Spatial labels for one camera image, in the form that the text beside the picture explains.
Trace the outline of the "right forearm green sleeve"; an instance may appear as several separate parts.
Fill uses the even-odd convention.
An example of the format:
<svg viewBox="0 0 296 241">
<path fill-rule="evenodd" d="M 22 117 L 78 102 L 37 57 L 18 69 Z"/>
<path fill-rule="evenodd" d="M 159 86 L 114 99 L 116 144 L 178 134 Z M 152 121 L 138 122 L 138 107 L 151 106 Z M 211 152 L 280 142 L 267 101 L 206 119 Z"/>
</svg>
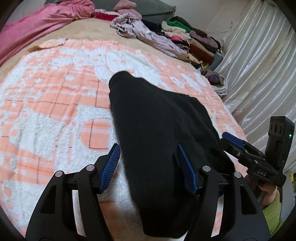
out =
<svg viewBox="0 0 296 241">
<path fill-rule="evenodd" d="M 280 193 L 276 192 L 275 199 L 269 206 L 262 210 L 266 219 L 270 235 L 273 236 L 283 225 L 283 220 L 280 219 L 281 203 Z"/>
</svg>

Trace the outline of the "right hand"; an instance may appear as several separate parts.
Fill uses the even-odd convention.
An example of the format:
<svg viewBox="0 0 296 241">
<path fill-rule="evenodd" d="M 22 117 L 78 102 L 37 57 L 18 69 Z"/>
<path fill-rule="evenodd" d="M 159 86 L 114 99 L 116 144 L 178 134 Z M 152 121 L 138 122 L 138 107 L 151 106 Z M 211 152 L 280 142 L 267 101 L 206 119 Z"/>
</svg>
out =
<svg viewBox="0 0 296 241">
<path fill-rule="evenodd" d="M 271 182 L 266 182 L 262 186 L 260 186 L 258 182 L 251 179 L 249 175 L 246 175 L 244 178 L 250 185 L 250 188 L 254 193 L 260 190 L 259 193 L 261 198 L 259 199 L 258 203 L 262 209 L 272 204 L 272 202 L 276 198 L 276 194 L 278 193 L 278 188 L 276 187 L 276 185 Z"/>
</svg>

